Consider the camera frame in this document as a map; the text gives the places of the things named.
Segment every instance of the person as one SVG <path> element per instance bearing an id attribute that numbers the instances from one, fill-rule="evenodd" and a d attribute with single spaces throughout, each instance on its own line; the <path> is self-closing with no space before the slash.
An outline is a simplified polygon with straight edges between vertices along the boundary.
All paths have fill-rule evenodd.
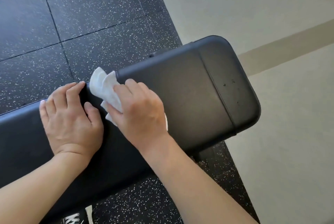
<path id="1" fill-rule="evenodd" d="M 1 223 L 39 223 L 101 147 L 100 113 L 89 102 L 80 104 L 84 86 L 67 84 L 40 102 L 54 157 L 0 189 Z M 111 105 L 108 113 L 164 184 L 184 223 L 256 223 L 168 134 L 163 103 L 152 90 L 132 79 L 114 90 L 123 113 Z"/>

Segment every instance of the black leather cushion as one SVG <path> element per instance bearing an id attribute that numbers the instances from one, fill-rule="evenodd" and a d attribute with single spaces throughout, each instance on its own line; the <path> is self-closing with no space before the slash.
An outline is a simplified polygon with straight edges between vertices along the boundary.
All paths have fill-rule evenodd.
<path id="1" fill-rule="evenodd" d="M 261 108 L 230 44 L 209 36 L 120 69 L 117 79 L 144 82 L 162 99 L 169 133 L 187 154 L 195 154 L 255 124 Z M 100 107 L 89 84 L 81 101 Z M 0 116 L 0 187 L 52 158 L 39 103 Z M 88 168 L 44 218 L 59 218 L 105 198 L 147 175 L 149 166 L 109 121 L 104 141 Z"/>

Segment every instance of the brown stripe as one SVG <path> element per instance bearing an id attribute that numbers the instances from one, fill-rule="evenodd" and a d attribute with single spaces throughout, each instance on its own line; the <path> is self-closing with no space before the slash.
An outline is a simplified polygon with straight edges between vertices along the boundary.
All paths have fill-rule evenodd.
<path id="1" fill-rule="evenodd" d="M 334 43 L 334 19 L 238 56 L 247 76 Z"/>

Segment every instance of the white wipe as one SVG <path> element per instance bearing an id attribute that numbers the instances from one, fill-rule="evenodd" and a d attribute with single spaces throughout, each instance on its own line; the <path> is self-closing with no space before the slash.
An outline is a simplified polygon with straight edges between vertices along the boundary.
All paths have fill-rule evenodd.
<path id="1" fill-rule="evenodd" d="M 98 67 L 90 78 L 89 89 L 93 95 L 103 100 L 101 106 L 106 110 L 106 112 L 108 112 L 106 108 L 106 103 L 109 103 L 116 110 L 123 113 L 120 99 L 118 98 L 118 95 L 114 91 L 115 85 L 119 85 L 116 79 L 115 71 L 112 71 L 110 74 L 107 75 L 106 72 L 101 67 Z M 168 130 L 166 114 L 165 114 L 165 119 L 166 119 L 166 129 Z M 106 115 L 106 120 L 109 120 L 115 126 L 117 126 L 113 121 L 113 119 L 111 118 L 111 116 L 109 115 L 109 113 Z"/>

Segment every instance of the speckled black floor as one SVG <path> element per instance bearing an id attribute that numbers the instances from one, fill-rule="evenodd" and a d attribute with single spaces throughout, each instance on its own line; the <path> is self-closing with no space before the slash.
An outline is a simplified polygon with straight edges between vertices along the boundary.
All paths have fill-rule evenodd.
<path id="1" fill-rule="evenodd" d="M 97 66 L 118 69 L 180 45 L 163 0 L 0 0 L 0 114 L 88 81 Z M 257 219 L 225 143 L 203 156 L 199 165 Z M 93 217 L 182 223 L 154 176 L 94 205 Z"/>

